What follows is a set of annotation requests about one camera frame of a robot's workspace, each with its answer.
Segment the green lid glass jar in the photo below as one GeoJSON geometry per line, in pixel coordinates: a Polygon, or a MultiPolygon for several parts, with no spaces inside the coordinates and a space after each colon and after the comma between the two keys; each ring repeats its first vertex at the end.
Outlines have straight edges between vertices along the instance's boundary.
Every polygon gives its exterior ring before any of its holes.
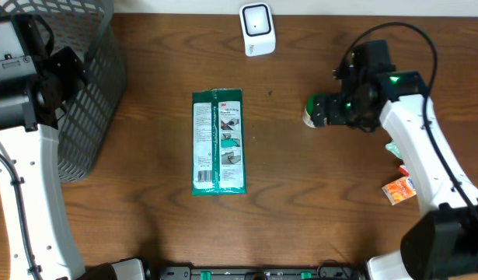
{"type": "Polygon", "coordinates": [[[326,95],[317,93],[308,98],[302,113],[302,120],[311,128],[326,126],[326,95]]]}

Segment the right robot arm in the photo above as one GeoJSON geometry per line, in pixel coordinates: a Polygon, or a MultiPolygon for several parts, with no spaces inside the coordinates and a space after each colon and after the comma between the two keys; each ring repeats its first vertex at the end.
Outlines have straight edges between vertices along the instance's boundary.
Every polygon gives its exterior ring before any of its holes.
{"type": "Polygon", "coordinates": [[[399,72],[384,40],[349,50],[334,75],[338,94],[305,108],[313,127],[385,129],[400,151],[419,202],[420,220],[398,251],[367,261],[370,279],[445,279],[478,273],[478,189],[463,172],[417,72],[399,72]]]}

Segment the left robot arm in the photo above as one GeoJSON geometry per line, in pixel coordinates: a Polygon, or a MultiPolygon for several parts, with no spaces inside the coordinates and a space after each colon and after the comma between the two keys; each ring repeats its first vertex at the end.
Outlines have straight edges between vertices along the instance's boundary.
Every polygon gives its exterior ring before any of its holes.
{"type": "Polygon", "coordinates": [[[42,38],[38,15],[0,17],[0,196],[13,279],[147,279],[139,257],[85,266],[58,172],[57,110],[88,85],[69,47],[42,38]]]}

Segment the red snack bar wrapper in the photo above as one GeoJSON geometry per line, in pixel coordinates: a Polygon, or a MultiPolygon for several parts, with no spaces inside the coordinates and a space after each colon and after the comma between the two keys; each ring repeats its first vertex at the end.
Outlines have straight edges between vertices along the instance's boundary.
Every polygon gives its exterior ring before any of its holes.
{"type": "Polygon", "coordinates": [[[399,168],[398,168],[399,172],[404,175],[405,177],[408,177],[410,175],[408,169],[406,168],[406,166],[404,164],[400,165],[399,168]]]}

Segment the orange tissue pack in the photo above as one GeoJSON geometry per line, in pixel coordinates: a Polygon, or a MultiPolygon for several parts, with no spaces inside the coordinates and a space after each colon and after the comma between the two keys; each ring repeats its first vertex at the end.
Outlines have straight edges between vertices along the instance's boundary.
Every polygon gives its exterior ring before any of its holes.
{"type": "Polygon", "coordinates": [[[401,177],[382,187],[382,191],[391,205],[396,205],[408,198],[414,197],[417,192],[410,177],[401,177]]]}

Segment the mint green wipes packet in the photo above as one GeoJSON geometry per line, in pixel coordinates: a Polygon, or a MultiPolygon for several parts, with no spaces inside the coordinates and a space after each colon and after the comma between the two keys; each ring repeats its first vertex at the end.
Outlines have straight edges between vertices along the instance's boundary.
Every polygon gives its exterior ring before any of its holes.
{"type": "Polygon", "coordinates": [[[391,152],[396,158],[402,159],[401,152],[399,151],[394,141],[391,141],[390,143],[386,144],[386,149],[391,152]]]}

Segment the green 3M gloves package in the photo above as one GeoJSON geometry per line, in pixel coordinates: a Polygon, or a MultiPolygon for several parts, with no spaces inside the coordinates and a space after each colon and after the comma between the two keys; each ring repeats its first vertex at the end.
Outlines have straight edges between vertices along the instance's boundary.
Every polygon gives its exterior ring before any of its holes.
{"type": "Polygon", "coordinates": [[[192,95],[192,195],[246,193],[241,89],[192,95]]]}

